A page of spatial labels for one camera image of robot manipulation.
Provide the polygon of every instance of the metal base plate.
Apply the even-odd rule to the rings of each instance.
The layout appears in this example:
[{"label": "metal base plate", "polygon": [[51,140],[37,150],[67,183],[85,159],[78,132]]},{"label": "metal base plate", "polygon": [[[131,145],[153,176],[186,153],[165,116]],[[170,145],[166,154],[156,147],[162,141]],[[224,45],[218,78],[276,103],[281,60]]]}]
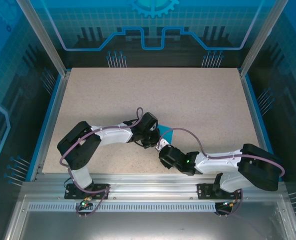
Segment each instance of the metal base plate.
[{"label": "metal base plate", "polygon": [[[197,184],[197,193],[199,200],[234,200],[236,195],[234,192],[221,191],[222,195],[217,196],[212,190],[213,184],[202,183]],[[241,193],[238,193],[238,199],[241,199]]]},{"label": "metal base plate", "polygon": [[[93,191],[98,191],[98,190],[102,190],[105,189],[107,187],[109,187],[109,184],[94,184],[92,190]],[[89,197],[91,194],[85,193],[83,191],[81,191],[80,189],[78,189],[76,187],[76,185],[73,183],[67,184],[66,187],[66,192],[64,194],[64,199],[78,199],[78,200],[82,200],[85,199],[86,197]],[[93,200],[100,200],[102,199],[104,195],[104,192],[101,193],[97,193],[96,195],[92,196]]]}]

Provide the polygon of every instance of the robotic arm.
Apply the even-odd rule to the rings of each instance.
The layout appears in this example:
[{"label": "robotic arm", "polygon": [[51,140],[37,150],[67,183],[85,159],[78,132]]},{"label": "robotic arm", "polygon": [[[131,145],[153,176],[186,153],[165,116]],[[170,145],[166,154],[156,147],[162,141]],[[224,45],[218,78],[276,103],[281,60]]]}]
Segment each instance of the robotic arm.
[{"label": "robotic arm", "polygon": [[194,151],[184,154],[179,149],[160,139],[157,128],[158,120],[149,112],[139,120],[125,121],[111,127],[90,126],[87,122],[78,123],[58,144],[63,156],[80,138],[90,134],[79,142],[65,156],[72,178],[84,190],[92,190],[92,179],[87,164],[96,149],[113,143],[131,143],[141,141],[142,147],[156,147],[161,163],[168,169],[174,167],[183,174],[217,174],[214,192],[232,193],[235,190],[256,186],[266,191],[278,189],[281,170],[280,160],[252,144],[245,144],[242,149],[227,153],[214,153],[211,156]]},{"label": "robotic arm", "polygon": [[131,143],[141,141],[142,147],[154,147],[160,138],[157,128],[158,120],[149,112],[145,113],[140,122],[138,119],[124,121],[111,127],[90,126],[87,122],[78,123],[57,145],[63,156],[81,137],[91,132],[96,133],[87,137],[74,147],[65,157],[72,177],[82,188],[87,189],[92,184],[87,164],[98,147],[114,143]]}]

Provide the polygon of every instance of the glass panel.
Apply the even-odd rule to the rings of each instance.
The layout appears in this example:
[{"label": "glass panel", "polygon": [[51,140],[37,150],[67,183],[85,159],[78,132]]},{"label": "glass panel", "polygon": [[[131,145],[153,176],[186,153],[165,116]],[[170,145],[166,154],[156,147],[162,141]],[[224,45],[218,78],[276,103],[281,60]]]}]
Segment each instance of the glass panel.
[{"label": "glass panel", "polygon": [[31,2],[68,68],[215,68],[241,66],[275,0]]},{"label": "glass panel", "polygon": [[288,2],[250,68],[249,77],[272,149],[283,159],[288,191],[295,193],[296,1]]},{"label": "glass panel", "polygon": [[[0,239],[58,73],[15,1],[0,1]],[[10,161],[17,156],[19,162]]]}]

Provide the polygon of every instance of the purple cable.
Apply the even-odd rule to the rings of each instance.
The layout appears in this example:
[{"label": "purple cable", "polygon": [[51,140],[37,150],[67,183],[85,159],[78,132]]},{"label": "purple cable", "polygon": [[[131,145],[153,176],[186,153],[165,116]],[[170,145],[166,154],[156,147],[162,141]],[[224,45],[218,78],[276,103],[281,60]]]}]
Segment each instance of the purple cable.
[{"label": "purple cable", "polygon": [[[102,201],[104,200],[104,198],[105,198],[105,197],[107,196],[107,194],[109,193],[110,187],[107,187],[107,188],[105,188],[105,189],[107,189],[107,191],[104,193],[104,195],[103,195],[102,199],[100,200],[100,202],[98,203],[98,205],[95,207],[95,209],[94,209],[93,211],[91,211],[90,213],[86,213],[86,214],[84,215],[85,217],[94,214],[94,212],[98,210],[98,208],[99,208],[99,206],[101,205]],[[77,207],[76,213],[79,214],[79,215],[81,215],[81,214],[80,214],[80,211],[79,211],[79,206]]]},{"label": "purple cable", "polygon": [[[228,211],[225,211],[225,210],[218,210],[218,211],[223,212],[223,213],[227,214],[228,216],[231,215],[231,214],[229,214]],[[239,216],[237,214],[235,214],[234,217],[248,223],[258,234],[260,234],[264,239],[266,239],[266,236],[256,226],[254,226],[251,222],[249,222],[245,217]]]},{"label": "purple cable", "polygon": [[274,162],[274,161],[272,161],[272,160],[266,159],[266,158],[264,158],[264,157],[260,157],[260,156],[249,155],[249,154],[235,154],[235,155],[227,155],[227,156],[209,156],[208,154],[206,154],[206,153],[204,152],[203,146],[202,146],[202,144],[201,144],[199,138],[198,138],[193,132],[191,132],[191,131],[189,131],[189,130],[187,130],[187,129],[185,129],[185,128],[182,128],[182,127],[174,127],[174,128],[171,128],[171,129],[165,131],[165,132],[162,134],[162,136],[160,137],[160,139],[159,139],[159,142],[158,142],[158,148],[160,147],[160,141],[161,141],[161,139],[163,138],[163,136],[164,136],[165,134],[167,134],[168,132],[171,132],[171,131],[174,131],[174,130],[182,130],[182,131],[185,131],[185,132],[191,134],[191,135],[197,140],[197,142],[198,142],[198,144],[199,144],[199,146],[200,146],[200,150],[201,150],[202,154],[203,154],[204,156],[206,156],[207,158],[209,158],[209,159],[220,160],[220,159],[239,158],[239,157],[240,157],[240,158],[252,158],[252,159],[255,159],[255,160],[261,160],[261,161],[264,161],[264,162],[266,162],[266,163],[272,164],[272,165],[276,166],[277,168],[279,168],[279,169],[281,170],[280,177],[282,177],[282,176],[286,173],[285,169],[284,169],[280,164],[278,164],[278,163],[276,163],[276,162]]},{"label": "purple cable", "polygon": [[72,172],[71,172],[71,169],[69,167],[69,165],[63,163],[62,161],[64,160],[64,158],[80,143],[82,142],[83,140],[85,140],[87,137],[89,137],[90,135],[92,134],[95,134],[99,131],[102,131],[102,130],[106,130],[106,129],[128,129],[128,128],[131,128],[131,127],[134,127],[136,125],[139,124],[139,122],[142,120],[142,117],[143,117],[143,108],[142,107],[138,107],[137,108],[137,112],[136,112],[136,115],[137,117],[139,118],[138,121],[136,121],[133,125],[130,125],[130,126],[105,126],[105,127],[102,127],[102,128],[99,128],[99,129],[96,129],[92,132],[89,132],[87,133],[86,135],[82,136],[80,139],[78,139],[78,141],[76,141],[63,155],[62,157],[60,158],[59,160],[59,163],[64,166],[64,167],[67,167],[68,168],[68,173],[71,177],[71,180],[73,181],[73,183],[76,185],[77,188],[79,188],[81,191],[87,193],[87,194],[98,194],[98,193],[102,193],[106,190],[109,190],[110,187],[107,187],[105,189],[102,189],[102,190],[98,190],[98,191],[87,191],[85,189],[83,189],[74,179],[73,175],[72,175]]},{"label": "purple cable", "polygon": [[237,206],[237,208],[233,212],[230,212],[229,213],[229,215],[234,215],[241,208],[241,206],[242,206],[242,203],[243,203],[243,190],[240,189],[240,191],[241,191],[240,203],[239,203],[239,205]]}]

